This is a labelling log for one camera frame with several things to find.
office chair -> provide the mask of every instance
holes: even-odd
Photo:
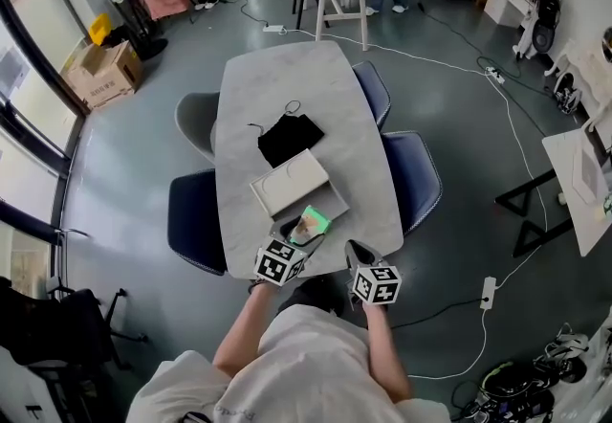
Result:
[[[381,137],[406,236],[436,208],[442,198],[442,182],[417,132],[389,132]]]
[[[9,280],[0,282],[0,345],[14,361],[21,366],[60,361],[98,367],[113,360],[119,369],[130,369],[120,360],[111,336],[140,343],[148,339],[145,335],[126,336],[111,328],[117,299],[127,293],[120,289],[115,294],[103,318],[91,290],[74,291],[63,286],[55,290],[68,295],[61,301],[36,300],[13,290]]]
[[[214,169],[175,178],[168,203],[168,246],[213,275],[228,270],[221,239]]]
[[[174,121],[186,139],[214,164],[214,130],[219,92],[189,93],[176,105]]]
[[[381,130],[387,115],[389,115],[389,110],[391,110],[389,92],[384,86],[383,80],[376,71],[374,64],[369,60],[355,64],[353,72],[360,82],[363,93],[365,93],[365,98],[374,115],[376,126]]]

navy blue chair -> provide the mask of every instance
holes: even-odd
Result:
[[[406,236],[438,205],[442,182],[429,149],[417,132],[389,132],[381,137]]]
[[[217,211],[214,169],[172,180],[168,245],[182,259],[214,275],[227,270]]]
[[[353,72],[360,82],[361,89],[365,93],[367,103],[370,105],[376,126],[383,128],[386,116],[391,109],[391,97],[384,86],[378,71],[369,60],[360,62],[353,66]]]

white t-shirt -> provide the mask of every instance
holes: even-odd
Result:
[[[449,423],[440,403],[394,405],[368,372],[366,340],[364,329],[294,305],[233,379],[195,351],[162,362],[134,397],[127,423],[176,423],[188,412],[215,423]]]

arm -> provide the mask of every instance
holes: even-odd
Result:
[[[394,404],[412,399],[412,389],[400,362],[386,313],[379,305],[363,305],[370,339],[370,375]]]
[[[271,283],[255,285],[247,303],[219,345],[212,364],[229,377],[257,358],[259,340],[268,327],[268,307],[276,291],[277,287]]]

gray floor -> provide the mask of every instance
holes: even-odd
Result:
[[[515,71],[514,30],[497,28],[472,3],[425,4],[430,13]],[[231,57],[311,39],[303,33],[262,33],[260,24],[242,15],[239,7],[219,5],[193,26],[184,19],[173,22],[166,29],[169,46],[147,63],[141,90],[95,112],[82,136],[65,225],[93,238],[72,241],[69,283],[92,288],[105,307],[116,289],[127,289],[130,297],[121,304],[114,326],[146,332],[151,339],[145,347],[117,343],[120,354],[135,366],[133,372],[113,371],[124,410],[161,360],[186,349],[211,357],[247,296],[245,281],[199,271],[172,253],[165,239],[171,180],[207,167],[174,124],[179,98],[218,89]],[[249,0],[245,10],[271,24],[295,23],[291,0]],[[387,10],[369,20],[372,42],[477,68],[473,48],[416,6],[401,15],[390,12],[390,6]],[[315,10],[305,12],[304,30],[315,29],[315,16]],[[337,22],[328,33],[360,38],[356,21]],[[412,321],[448,303],[478,298],[484,277],[501,280],[518,264],[511,251],[520,220],[493,204],[497,194],[529,179],[504,101],[483,78],[375,48],[363,53],[347,41],[339,45],[352,63],[374,62],[393,99],[384,130],[421,132],[444,183],[438,209],[390,258],[404,274],[400,299],[389,312],[392,322]],[[543,86],[541,63],[521,67],[523,80]],[[506,86],[546,134],[576,126],[551,100],[512,82]],[[541,136],[514,104],[511,110],[532,171],[546,171],[549,162]],[[566,213],[555,202],[557,186],[549,184],[543,192],[555,223]],[[533,214],[542,220],[536,199]],[[445,381],[415,380],[417,394],[449,404],[458,382],[478,380],[507,359],[536,355],[565,321],[592,333],[612,298],[611,244],[608,235],[588,258],[581,258],[575,237],[566,234],[540,250],[497,292],[486,317],[487,348],[476,367]],[[460,307],[397,330],[406,370],[431,376],[463,371],[482,346],[481,313],[474,305]]]

